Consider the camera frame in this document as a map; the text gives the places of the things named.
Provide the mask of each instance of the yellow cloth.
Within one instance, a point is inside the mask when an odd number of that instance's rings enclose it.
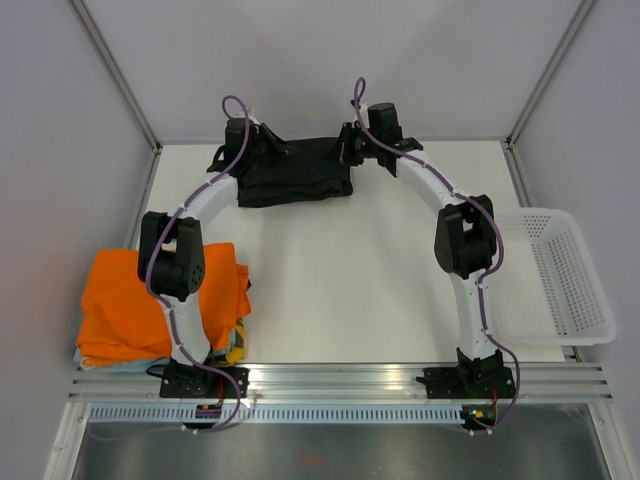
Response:
[[[244,359],[244,321],[240,318],[236,323],[236,340],[231,347],[231,350],[224,354],[216,356],[215,366],[219,368],[226,368],[235,365],[240,360]]]
[[[233,244],[204,247],[200,313],[214,350],[229,346],[239,318],[251,312],[249,269],[237,265]],[[138,252],[98,252],[82,297],[84,319],[77,346],[87,367],[106,367],[171,355],[171,339],[158,302],[137,276]]]

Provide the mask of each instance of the metal frame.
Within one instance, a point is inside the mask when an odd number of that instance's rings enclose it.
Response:
[[[540,75],[540,78],[538,78],[536,85],[533,87],[531,95],[529,95],[529,98],[522,108],[520,115],[518,115],[518,119],[511,129],[511,133],[507,137],[508,145],[514,145],[522,135],[522,132],[527,126],[529,119],[535,112],[536,107],[544,96],[547,87],[557,74],[562,61],[571,48],[571,45],[573,45],[573,42],[578,36],[578,33],[584,26],[587,18],[589,18],[589,15],[593,11],[593,7],[597,2],[598,0],[582,0],[580,2],[580,5],[571,17],[571,20],[569,20],[569,24],[562,34],[562,37],[560,37],[560,41],[551,54],[551,58],[549,58],[549,61],[545,65],[544,70],[542,71],[542,75]]]
[[[82,27],[87,40],[89,40],[89,43],[91,43],[91,46],[96,52],[97,57],[100,59],[100,62],[102,62],[105,71],[113,81],[116,90],[124,100],[125,106],[127,107],[131,118],[144,135],[144,138],[149,143],[149,146],[151,147],[153,152],[158,153],[161,147],[160,141],[158,140],[158,137],[156,137],[156,135],[153,133],[151,125],[149,125],[149,122],[145,117],[144,112],[142,111],[142,108],[138,103],[138,100],[136,100],[136,97],[133,94],[129,83],[122,74],[118,63],[111,53],[107,42],[102,36],[98,25],[93,19],[89,8],[84,3],[84,0],[67,0],[67,4],[69,5],[69,8],[71,8],[71,11]]]
[[[139,208],[126,241],[127,247],[134,248],[137,241],[137,226],[146,209],[161,144],[153,134],[84,1],[67,0],[67,2],[112,78],[116,89],[125,100],[133,119],[153,149],[154,158],[150,162],[147,181],[141,188]],[[518,201],[523,207],[533,205],[534,201],[517,154],[516,142],[596,3],[596,0],[581,1],[511,133],[506,139],[501,139]],[[461,139],[447,137],[429,140]],[[520,401],[523,404],[588,404],[612,478],[640,478],[601,366],[596,363],[582,362],[575,347],[565,349],[565,358],[567,361],[561,363],[524,363]],[[254,405],[266,407],[277,405],[285,407],[287,405],[395,405],[398,407],[423,405],[426,407],[431,405],[435,407],[439,404],[449,406],[456,404],[451,401],[427,399],[424,386],[415,381],[415,377],[421,373],[422,368],[451,366],[451,364],[251,364],[246,366],[251,370],[248,401]],[[123,402],[134,402],[142,406],[158,404],[188,406],[202,402],[201,399],[159,399],[158,391],[159,380],[144,374],[125,376],[100,371],[77,371],[45,478],[71,478],[92,402],[116,402],[121,405],[124,405]]]
[[[476,403],[431,400],[416,381],[423,364],[243,364],[249,372],[247,400],[266,404],[411,405]],[[520,402],[607,404],[612,397],[595,363],[523,363]],[[161,399],[160,380],[141,374],[77,371],[69,402],[202,403],[203,399]]]

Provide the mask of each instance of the mesh basket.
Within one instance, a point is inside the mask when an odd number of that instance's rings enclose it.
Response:
[[[496,212],[504,264],[491,277],[493,326],[530,345],[594,345],[616,335],[607,299],[578,225],[561,210]]]

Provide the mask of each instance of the black cloth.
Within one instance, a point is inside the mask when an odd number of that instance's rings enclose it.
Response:
[[[227,143],[208,171],[222,171],[239,150],[243,130],[229,125]],[[231,171],[238,180],[238,206],[262,208],[351,195],[351,171],[340,162],[341,146],[338,138],[286,142],[265,124],[254,126],[248,148]],[[225,158],[219,159],[222,152]]]
[[[238,206],[271,207],[353,193],[351,170],[332,154],[335,138],[287,142],[287,154],[255,162],[238,177]]]

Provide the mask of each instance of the white platform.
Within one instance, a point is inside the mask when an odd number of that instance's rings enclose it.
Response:
[[[486,193],[496,209],[518,206],[499,142],[424,145],[467,191]],[[183,201],[216,148],[165,146],[148,210]],[[247,362],[456,360],[458,319],[433,255],[435,214],[375,161],[352,172],[351,197],[227,207],[206,228],[206,243],[233,242],[238,262],[249,265]],[[512,347],[522,361],[564,360],[559,347]]]

